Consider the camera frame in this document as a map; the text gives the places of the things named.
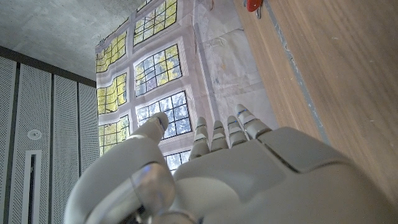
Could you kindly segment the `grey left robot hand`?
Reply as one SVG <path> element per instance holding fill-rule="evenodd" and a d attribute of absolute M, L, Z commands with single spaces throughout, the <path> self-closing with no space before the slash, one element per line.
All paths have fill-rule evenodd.
<path fill-rule="evenodd" d="M 87 168 L 65 223 L 396 223 L 397 206 L 349 158 L 237 105 L 209 136 L 198 118 L 188 161 L 159 149 L 170 121 L 147 119 Z"/>

